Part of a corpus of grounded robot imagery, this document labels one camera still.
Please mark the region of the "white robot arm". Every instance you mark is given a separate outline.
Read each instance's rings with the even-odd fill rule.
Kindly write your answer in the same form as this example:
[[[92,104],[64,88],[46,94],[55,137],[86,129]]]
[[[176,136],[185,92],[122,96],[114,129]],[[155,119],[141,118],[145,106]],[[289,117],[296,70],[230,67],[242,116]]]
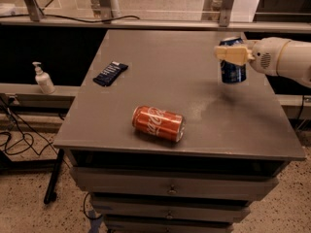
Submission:
[[[233,46],[216,46],[214,55],[236,65],[250,63],[259,73],[311,87],[311,43],[268,37]]]

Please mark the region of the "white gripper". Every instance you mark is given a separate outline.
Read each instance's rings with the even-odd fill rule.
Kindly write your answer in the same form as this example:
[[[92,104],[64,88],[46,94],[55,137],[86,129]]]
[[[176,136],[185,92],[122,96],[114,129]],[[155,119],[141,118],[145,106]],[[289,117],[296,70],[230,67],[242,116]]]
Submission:
[[[214,55],[219,59],[242,66],[250,62],[251,67],[268,76],[280,76],[281,57],[290,39],[268,37],[261,40],[246,40],[244,45],[216,46]]]

